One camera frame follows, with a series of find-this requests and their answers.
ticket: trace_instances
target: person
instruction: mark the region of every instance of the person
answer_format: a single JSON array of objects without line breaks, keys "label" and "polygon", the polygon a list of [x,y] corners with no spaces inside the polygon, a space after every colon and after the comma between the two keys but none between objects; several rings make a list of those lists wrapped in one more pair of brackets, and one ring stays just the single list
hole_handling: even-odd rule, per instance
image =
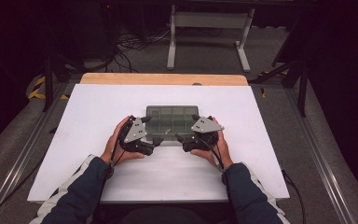
[{"label": "person", "polygon": [[[103,178],[110,165],[112,148],[117,140],[119,130],[128,119],[129,117],[124,118],[117,125],[107,141],[101,157],[89,155],[75,174],[41,205],[37,217],[30,224],[87,223],[88,218],[99,203],[103,190]],[[278,208],[275,199],[264,191],[252,171],[244,163],[233,162],[221,131],[218,131],[217,146],[213,150],[220,152],[221,161],[225,168],[222,173],[222,181],[227,186],[227,196],[235,211],[236,222],[289,223],[284,217],[283,210]],[[122,162],[141,159],[145,156],[139,152],[122,153],[124,153],[124,149],[118,144],[114,164],[120,165]],[[216,166],[211,151],[193,149],[190,153],[207,160],[212,166]],[[147,214],[141,218],[134,218],[133,216],[137,215],[135,212],[132,217],[124,218],[125,220],[122,223],[174,223],[172,222],[174,219],[176,219],[176,223],[207,223],[202,217],[187,211],[181,211],[180,215],[176,216],[174,211],[166,208],[159,213],[148,210]],[[165,216],[165,222],[164,218],[157,219],[158,215]]]}]

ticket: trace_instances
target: dark background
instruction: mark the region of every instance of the dark background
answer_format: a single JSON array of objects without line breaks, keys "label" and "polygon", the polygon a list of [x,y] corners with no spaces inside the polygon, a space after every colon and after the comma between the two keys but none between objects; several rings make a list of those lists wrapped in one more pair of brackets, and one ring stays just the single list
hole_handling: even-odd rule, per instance
[{"label": "dark background", "polygon": [[[156,7],[159,14],[153,13]],[[52,49],[77,63],[106,57],[113,52],[109,41],[115,39],[115,34],[106,30],[115,30],[115,22],[122,19],[134,33],[145,37],[145,30],[168,22],[170,7],[156,7],[117,7],[106,24],[99,3],[0,2],[0,133],[27,105],[26,89],[40,74]],[[135,21],[134,17],[120,17],[131,13],[141,16]],[[296,22],[294,16],[285,9],[257,10],[254,25],[290,29]],[[311,49],[307,55],[310,82],[342,155],[358,180],[358,1],[333,4],[328,13],[316,16],[322,18],[319,22],[312,16],[303,15],[304,20],[297,25],[299,33],[288,39],[283,56],[300,57],[304,48]]]}]

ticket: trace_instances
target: sleeve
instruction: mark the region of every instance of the sleeve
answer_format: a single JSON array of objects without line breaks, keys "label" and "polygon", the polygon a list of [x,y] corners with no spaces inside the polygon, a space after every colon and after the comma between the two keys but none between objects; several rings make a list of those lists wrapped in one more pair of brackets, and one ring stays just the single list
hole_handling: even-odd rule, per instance
[{"label": "sleeve", "polygon": [[276,200],[264,191],[253,172],[234,163],[222,174],[239,223],[289,223]]},{"label": "sleeve", "polygon": [[37,223],[86,223],[97,206],[107,165],[90,155],[37,211]]}]

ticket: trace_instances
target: gray carpet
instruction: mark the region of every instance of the gray carpet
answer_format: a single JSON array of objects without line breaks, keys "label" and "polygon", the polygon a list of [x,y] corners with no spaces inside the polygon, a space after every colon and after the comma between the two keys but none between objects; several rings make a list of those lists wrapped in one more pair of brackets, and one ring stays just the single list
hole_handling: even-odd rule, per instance
[{"label": "gray carpet", "polygon": [[[188,42],[189,39],[195,40],[200,39],[200,37],[210,38],[216,42],[218,38],[223,37],[227,40],[236,35],[239,35],[239,33],[231,30],[224,30],[218,37],[209,37],[197,31],[182,32],[177,38],[176,63],[173,71],[166,70],[169,41],[165,38],[145,49],[130,50],[126,55],[131,60],[132,68],[141,73],[243,74],[232,42],[226,41],[225,44],[219,45],[191,44]],[[287,33],[280,28],[259,29],[254,27],[251,29],[245,44],[245,52],[252,69],[251,73],[245,74],[248,79],[255,78],[262,71],[272,69],[271,62],[286,36]],[[128,65],[124,59],[119,57],[117,59],[120,63]],[[87,65],[95,63],[98,62],[90,61]],[[128,72],[129,70],[125,68],[120,70],[115,63],[111,63],[108,71]],[[277,81],[279,81],[279,78],[275,77],[269,81],[268,85],[264,86],[267,97],[262,97],[259,86],[253,87],[255,99],[265,121],[277,158],[300,190],[305,204],[307,223],[340,223],[310,155],[306,137],[296,121],[296,111],[290,106],[285,90],[278,85],[273,85]],[[34,82],[30,83],[30,88],[33,87]],[[73,83],[69,84],[66,93],[70,93],[73,86]],[[34,168],[48,148],[53,137],[53,134],[48,132],[58,126],[66,103],[66,100],[58,102],[22,177]],[[5,181],[7,172],[9,172],[25,145],[37,119],[41,116],[43,106],[43,100],[31,99],[30,103],[1,134],[0,186]],[[358,223],[358,183],[342,159],[339,148],[324,119],[323,111],[311,88],[308,90],[306,113],[322,153],[335,174],[343,197]],[[4,209],[1,210],[0,223],[28,223],[33,218],[39,204],[26,202],[32,183],[33,178],[31,177],[8,201]],[[286,213],[286,217],[291,223],[302,223],[301,206],[296,192],[291,186],[288,186],[288,189],[291,198],[280,200],[279,206]]]}]

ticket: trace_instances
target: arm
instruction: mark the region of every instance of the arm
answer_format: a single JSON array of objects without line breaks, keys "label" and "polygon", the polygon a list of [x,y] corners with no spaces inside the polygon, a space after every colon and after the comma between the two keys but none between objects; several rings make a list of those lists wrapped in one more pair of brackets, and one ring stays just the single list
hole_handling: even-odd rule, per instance
[{"label": "arm", "polygon": [[[37,218],[31,224],[37,223],[86,223],[87,218],[92,214],[100,201],[103,190],[103,179],[117,140],[118,132],[128,117],[123,119],[115,128],[112,136],[106,143],[101,158],[89,156],[65,183],[63,183],[45,201],[37,211]],[[142,153],[125,152],[120,145],[117,145],[113,164],[121,164],[131,159],[143,158]]]},{"label": "arm", "polygon": [[[252,171],[246,165],[232,161],[223,132],[218,131],[218,137],[217,146],[213,150],[220,152],[225,168],[222,181],[227,185],[227,196],[235,209],[238,222],[289,223],[284,217],[284,212],[277,207],[275,199],[264,191]],[[211,151],[193,149],[191,154],[202,157],[212,166],[216,166]]]}]

